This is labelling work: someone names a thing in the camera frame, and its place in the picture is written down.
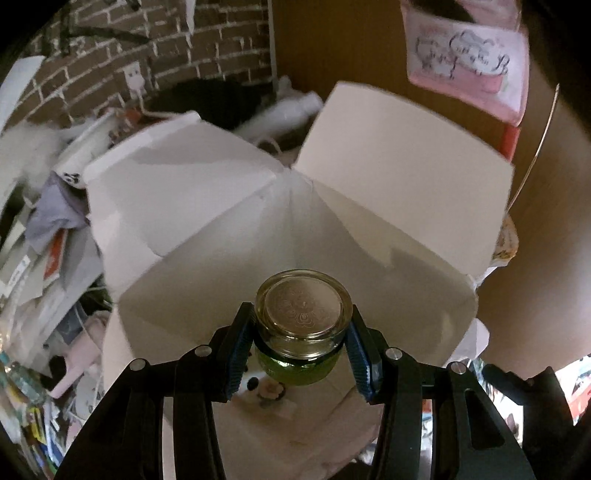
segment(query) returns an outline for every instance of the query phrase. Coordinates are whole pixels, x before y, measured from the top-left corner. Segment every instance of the cartoon face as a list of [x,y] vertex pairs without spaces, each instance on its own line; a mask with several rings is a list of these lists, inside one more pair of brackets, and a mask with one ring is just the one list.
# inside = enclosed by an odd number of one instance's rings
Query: cartoon face
[[471,30],[454,35],[449,42],[449,47],[462,66],[477,74],[507,73],[509,57],[493,40],[484,40]]
[[455,59],[445,41],[436,38],[417,38],[416,52],[423,63],[423,69],[452,78]]

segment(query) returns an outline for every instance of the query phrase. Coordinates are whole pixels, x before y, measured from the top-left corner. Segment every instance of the thin metal wire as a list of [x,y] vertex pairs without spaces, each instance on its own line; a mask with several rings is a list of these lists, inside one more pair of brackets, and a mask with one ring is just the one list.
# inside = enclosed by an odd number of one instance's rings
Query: thin metal wire
[[521,180],[521,184],[519,185],[519,188],[515,192],[515,195],[513,195],[513,199],[511,200],[511,202],[509,203],[509,206],[507,207],[507,212],[509,212],[509,210],[511,210],[511,207],[513,207],[513,204],[515,203],[515,201],[517,200],[517,197],[521,193],[521,190],[523,189],[523,186],[525,185],[527,178],[530,176],[532,168],[534,168],[536,160],[538,160],[538,156],[540,155],[540,152],[542,150],[542,146],[544,145],[544,140],[546,139],[546,134],[548,133],[548,129],[550,128],[550,123],[552,122],[552,117],[554,116],[554,110],[556,108],[556,103],[558,102],[559,91],[560,91],[560,84],[557,83],[556,90],[554,91],[554,100],[552,101],[552,108],[550,109],[550,115],[548,116],[548,121],[546,122],[546,128],[544,128],[544,133],[542,134],[542,138],[540,139],[540,143],[538,144],[538,150],[535,151],[534,158],[532,159],[530,166],[527,169],[527,172],[525,172],[525,176],[523,177],[523,180]]

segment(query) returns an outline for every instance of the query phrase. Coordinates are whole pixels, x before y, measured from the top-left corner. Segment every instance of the black dot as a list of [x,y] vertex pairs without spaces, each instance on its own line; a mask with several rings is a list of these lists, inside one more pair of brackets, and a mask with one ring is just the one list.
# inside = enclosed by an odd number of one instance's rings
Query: black dot
[[252,377],[248,383],[246,384],[246,387],[248,389],[249,392],[252,392],[253,390],[256,390],[256,388],[258,387],[258,378],[257,377]]

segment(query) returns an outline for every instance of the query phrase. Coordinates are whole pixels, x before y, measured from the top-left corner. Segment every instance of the white bottle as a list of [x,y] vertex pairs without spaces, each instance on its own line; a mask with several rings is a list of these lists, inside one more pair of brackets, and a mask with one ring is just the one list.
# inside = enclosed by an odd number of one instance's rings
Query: white bottle
[[323,105],[316,92],[301,98],[286,98],[239,126],[234,133],[254,144],[261,139],[276,139],[304,126]]

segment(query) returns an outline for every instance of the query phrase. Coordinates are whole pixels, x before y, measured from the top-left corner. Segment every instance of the power outlet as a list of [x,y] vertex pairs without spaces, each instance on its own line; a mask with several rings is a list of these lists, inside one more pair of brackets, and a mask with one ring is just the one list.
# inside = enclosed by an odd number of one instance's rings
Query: power outlet
[[125,81],[131,92],[142,93],[146,84],[142,75],[142,70],[139,67],[139,62],[135,61],[130,63],[123,68],[123,74],[125,75]]

